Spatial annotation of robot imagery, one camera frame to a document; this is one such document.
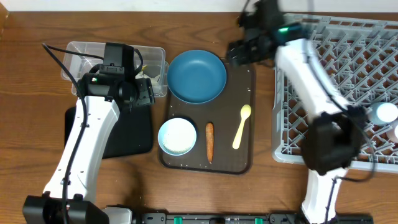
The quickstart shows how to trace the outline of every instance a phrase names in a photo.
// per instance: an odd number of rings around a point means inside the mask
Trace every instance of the white bowl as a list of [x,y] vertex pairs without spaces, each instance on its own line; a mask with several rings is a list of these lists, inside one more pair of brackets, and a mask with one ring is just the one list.
[[160,127],[157,141],[167,154],[181,156],[189,152],[195,145],[197,131],[186,119],[173,118]]

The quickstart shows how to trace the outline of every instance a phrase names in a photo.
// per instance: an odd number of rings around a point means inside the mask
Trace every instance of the wooden tabletop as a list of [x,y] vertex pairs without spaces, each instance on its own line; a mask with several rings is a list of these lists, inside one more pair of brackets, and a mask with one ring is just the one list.
[[[334,14],[398,21],[398,14]],[[28,195],[41,195],[63,152],[64,113],[76,103],[71,83],[42,42],[65,48],[73,40],[163,47],[171,62],[191,49],[223,57],[242,34],[235,13],[12,12],[0,41],[0,220],[24,223]],[[163,167],[157,143],[148,154],[106,159],[98,176],[96,205],[124,204],[138,211],[269,213],[298,211],[307,187],[305,166],[271,156],[274,72],[257,67],[254,160],[244,175],[221,175]],[[156,136],[165,98],[152,107]],[[351,170],[349,176],[365,172]],[[370,213],[376,223],[398,219],[398,175],[377,173],[364,184],[344,182],[340,213]]]

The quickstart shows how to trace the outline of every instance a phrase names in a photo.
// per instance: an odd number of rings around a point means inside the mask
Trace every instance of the orange carrot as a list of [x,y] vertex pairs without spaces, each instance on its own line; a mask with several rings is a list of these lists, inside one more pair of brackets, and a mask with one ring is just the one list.
[[207,147],[207,159],[211,164],[211,162],[213,162],[213,151],[214,151],[214,126],[212,123],[206,124],[206,147]]

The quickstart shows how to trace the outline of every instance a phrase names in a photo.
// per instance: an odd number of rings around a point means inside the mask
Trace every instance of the blue plate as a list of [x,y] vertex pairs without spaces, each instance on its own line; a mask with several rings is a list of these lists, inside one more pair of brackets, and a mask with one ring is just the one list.
[[167,72],[170,91],[187,103],[206,103],[224,89],[226,70],[223,62],[204,50],[189,50],[177,56]]

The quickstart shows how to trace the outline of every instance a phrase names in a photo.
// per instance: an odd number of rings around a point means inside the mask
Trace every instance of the spoon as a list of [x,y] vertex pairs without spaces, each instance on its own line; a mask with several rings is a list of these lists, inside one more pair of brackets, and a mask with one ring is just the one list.
[[239,149],[239,146],[241,145],[244,122],[250,117],[250,114],[250,105],[244,105],[241,109],[241,124],[239,125],[238,132],[236,132],[234,142],[232,143],[232,147],[234,149]]

